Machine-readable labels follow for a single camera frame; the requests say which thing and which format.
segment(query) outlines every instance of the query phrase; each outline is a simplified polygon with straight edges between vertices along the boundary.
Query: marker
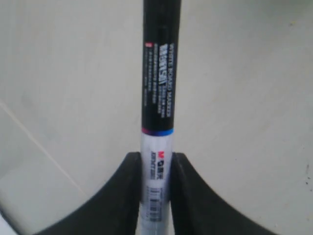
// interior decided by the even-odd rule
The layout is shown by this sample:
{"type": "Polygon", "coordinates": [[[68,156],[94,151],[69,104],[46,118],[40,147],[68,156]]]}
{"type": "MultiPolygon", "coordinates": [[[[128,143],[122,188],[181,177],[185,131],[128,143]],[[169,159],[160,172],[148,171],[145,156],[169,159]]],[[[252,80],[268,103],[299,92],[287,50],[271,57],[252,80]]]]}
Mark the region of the marker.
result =
{"type": "Polygon", "coordinates": [[[142,64],[142,235],[165,235],[181,0],[144,0],[142,64]]]}

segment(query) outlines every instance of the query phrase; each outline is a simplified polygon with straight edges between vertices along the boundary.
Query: barcode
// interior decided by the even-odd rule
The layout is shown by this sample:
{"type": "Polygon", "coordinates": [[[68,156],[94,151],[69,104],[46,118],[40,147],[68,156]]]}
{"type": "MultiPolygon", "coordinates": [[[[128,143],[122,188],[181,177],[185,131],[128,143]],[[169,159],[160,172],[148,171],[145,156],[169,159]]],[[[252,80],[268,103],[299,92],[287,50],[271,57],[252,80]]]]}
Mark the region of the barcode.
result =
{"type": "Polygon", "coordinates": [[[151,222],[160,222],[162,220],[162,189],[148,188],[148,197],[148,218],[151,222]]]}

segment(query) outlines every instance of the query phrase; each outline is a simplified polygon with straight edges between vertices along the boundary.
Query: white wall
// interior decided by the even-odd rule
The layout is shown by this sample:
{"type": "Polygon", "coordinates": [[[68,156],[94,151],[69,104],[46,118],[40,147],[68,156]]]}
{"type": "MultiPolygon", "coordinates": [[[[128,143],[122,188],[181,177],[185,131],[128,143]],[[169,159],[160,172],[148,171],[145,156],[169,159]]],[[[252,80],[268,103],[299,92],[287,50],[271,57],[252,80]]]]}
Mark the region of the white wall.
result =
{"type": "MultiPolygon", "coordinates": [[[[29,234],[139,150],[141,4],[0,0],[0,205],[29,234]]],[[[313,229],[312,42],[310,0],[183,0],[175,149],[286,235],[313,229]]]]}

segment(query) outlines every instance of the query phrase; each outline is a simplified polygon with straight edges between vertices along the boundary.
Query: beige surface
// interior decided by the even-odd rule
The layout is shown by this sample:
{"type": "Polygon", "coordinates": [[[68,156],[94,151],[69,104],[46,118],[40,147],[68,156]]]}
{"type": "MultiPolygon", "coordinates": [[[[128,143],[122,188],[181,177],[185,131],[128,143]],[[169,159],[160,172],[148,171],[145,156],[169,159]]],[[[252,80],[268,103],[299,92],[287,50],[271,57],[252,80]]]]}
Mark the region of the beige surface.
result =
{"type": "MultiPolygon", "coordinates": [[[[140,0],[0,1],[0,204],[26,233],[139,149],[141,14],[140,0]]],[[[284,235],[313,230],[312,42],[310,0],[183,0],[175,150],[284,235]]]]}

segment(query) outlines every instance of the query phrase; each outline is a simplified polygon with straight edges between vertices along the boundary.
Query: black holder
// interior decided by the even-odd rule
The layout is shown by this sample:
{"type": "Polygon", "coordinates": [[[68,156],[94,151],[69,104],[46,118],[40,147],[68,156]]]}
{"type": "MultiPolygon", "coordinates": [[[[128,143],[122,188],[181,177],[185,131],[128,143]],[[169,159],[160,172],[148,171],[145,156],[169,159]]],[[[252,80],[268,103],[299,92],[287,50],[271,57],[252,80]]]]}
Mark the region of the black holder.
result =
{"type": "MultiPolygon", "coordinates": [[[[173,154],[170,179],[176,235],[274,235],[219,197],[184,154],[173,154]]],[[[134,235],[140,195],[141,156],[129,153],[95,196],[35,235],[134,235]]]]}

